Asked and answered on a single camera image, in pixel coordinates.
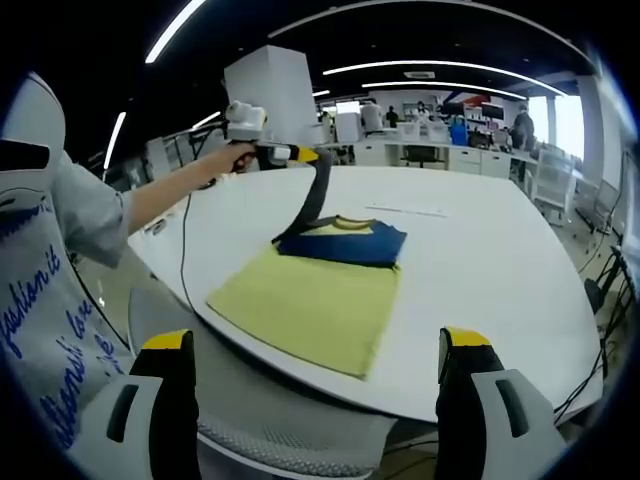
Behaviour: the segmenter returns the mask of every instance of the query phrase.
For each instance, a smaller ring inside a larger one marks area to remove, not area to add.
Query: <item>white cabinet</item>
[[[365,167],[388,167],[387,149],[384,143],[356,143],[353,146],[356,165]]]
[[[449,170],[452,172],[480,175],[480,151],[471,148],[451,148],[449,150]]]
[[[480,174],[485,177],[509,178],[511,157],[501,152],[482,152]]]
[[[336,115],[336,136],[339,142],[357,142],[360,140],[360,115],[357,113],[339,113]]]

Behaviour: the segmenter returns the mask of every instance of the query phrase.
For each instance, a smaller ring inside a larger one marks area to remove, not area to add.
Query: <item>ceiling light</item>
[[[567,94],[557,88],[552,87],[551,85],[547,85],[535,78],[527,77],[525,75],[520,75],[519,73],[509,72],[508,70],[502,70],[500,68],[487,67],[485,65],[478,65],[475,63],[464,63],[464,62],[449,62],[447,60],[394,60],[390,62],[374,62],[374,63],[363,63],[360,65],[351,65],[350,67],[342,67],[335,68],[333,70],[327,70],[323,72],[323,75],[333,75],[335,73],[342,72],[350,72],[352,70],[361,70],[363,68],[374,68],[374,67],[390,67],[395,65],[445,65],[448,67],[466,67],[466,68],[475,68],[478,70],[485,70],[487,72],[501,73],[503,75],[508,75],[510,77],[519,78],[520,80],[525,80],[527,82],[531,82],[540,87],[546,88],[547,90],[552,91],[557,95],[562,95],[566,97]]]
[[[205,123],[207,123],[209,120],[213,120],[214,118],[216,118],[217,116],[220,115],[220,112],[215,112],[212,113],[211,115],[209,115],[207,118],[203,118],[202,120],[200,120],[198,123],[196,123],[193,127],[191,127],[192,130],[195,130],[198,127],[201,127],[202,125],[204,125]]]
[[[200,6],[205,1],[206,0],[191,0],[182,9],[182,11],[178,14],[178,16],[173,19],[173,21],[169,24],[169,26],[164,31],[164,33],[160,36],[156,44],[153,46],[153,48],[149,52],[149,55],[147,55],[147,59],[144,61],[144,63],[153,63],[156,61],[156,59],[162,53],[162,50],[164,50],[164,47],[167,46],[167,44],[171,41],[171,39],[176,34],[176,32],[180,30],[180,27],[184,25],[184,23],[189,19],[189,17],[193,15],[194,12],[198,8],[200,8]]]
[[[432,87],[451,87],[457,89],[468,88],[470,90],[484,90],[485,92],[493,92],[499,95],[506,95],[508,97],[517,98],[518,100],[526,100],[526,97],[522,95],[516,95],[515,93],[505,92],[504,90],[496,90],[495,88],[479,87],[477,85],[466,85],[464,83],[450,83],[450,82],[381,82],[381,83],[365,83],[362,88],[375,88],[375,87],[400,87],[410,85],[430,85]]]
[[[116,126],[113,127],[113,133],[111,134],[111,140],[109,140],[109,146],[107,147],[107,155],[104,157],[104,169],[107,170],[109,168],[109,163],[111,163],[111,154],[113,153],[113,147],[116,144],[116,139],[118,138],[118,133],[120,133],[120,129],[122,128],[122,122],[124,122],[124,117],[127,116],[127,112],[120,112],[118,115],[118,119],[116,120]]]

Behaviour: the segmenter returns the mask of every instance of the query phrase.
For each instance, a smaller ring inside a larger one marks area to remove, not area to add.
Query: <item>grey sleeve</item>
[[[115,191],[63,152],[51,194],[67,248],[115,268],[129,236],[130,193]]]

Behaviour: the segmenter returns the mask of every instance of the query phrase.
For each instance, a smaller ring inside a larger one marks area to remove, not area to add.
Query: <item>white box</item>
[[[485,177],[509,178],[511,157],[501,152],[482,152],[480,174]]]
[[[480,152],[472,148],[450,148],[449,170],[480,175]]]
[[[356,143],[353,146],[356,165],[367,167],[387,167],[389,160],[383,143]]]
[[[360,114],[349,112],[336,115],[336,134],[338,142],[360,140]]]
[[[420,124],[411,122],[398,122],[398,138],[406,142],[418,142],[420,140]]]

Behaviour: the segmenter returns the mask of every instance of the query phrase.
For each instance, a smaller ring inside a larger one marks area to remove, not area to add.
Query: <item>desk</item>
[[[400,167],[333,169],[323,216],[375,217],[408,233],[392,318],[365,381],[291,357],[219,317],[206,296],[290,224],[313,175],[312,168],[249,173],[194,193],[185,281],[197,312],[219,332],[334,397],[428,422],[436,421],[444,325],[486,335],[504,365],[519,369],[554,406],[588,376],[600,346],[580,278],[544,218],[501,179]],[[157,235],[129,240],[183,301],[184,205]],[[569,414],[601,395],[598,373]]]
[[[473,147],[467,147],[467,146],[462,146],[462,145],[453,145],[450,143],[438,143],[438,142],[430,142],[430,141],[426,141],[426,140],[421,140],[421,141],[417,141],[417,142],[411,142],[411,141],[405,141],[405,140],[392,140],[392,139],[385,139],[385,138],[367,138],[365,140],[360,140],[358,142],[343,142],[343,143],[325,143],[322,145],[317,145],[318,148],[339,148],[339,147],[346,147],[346,146],[354,146],[354,145],[363,145],[363,146],[375,146],[375,145],[385,145],[385,146],[417,146],[417,147],[434,147],[434,148],[446,148],[449,150],[471,150],[471,151],[477,151],[478,153],[482,153],[482,152],[490,152],[489,150],[484,150],[484,149],[480,149],[480,148],[473,148]],[[508,155],[511,158],[511,161],[513,160],[520,160],[521,162],[526,162],[526,163],[530,163],[532,165],[537,165],[538,161],[535,158],[531,158],[531,156],[529,155],[529,152],[526,152],[524,150],[513,150],[510,154],[504,154],[504,155]],[[576,177],[576,179],[578,180],[578,182],[580,183],[584,183],[586,185],[589,185],[593,188],[600,188],[600,185],[597,183],[594,183],[593,181],[589,180],[588,178],[586,178],[581,172],[579,172],[578,170],[573,170],[573,176]]]

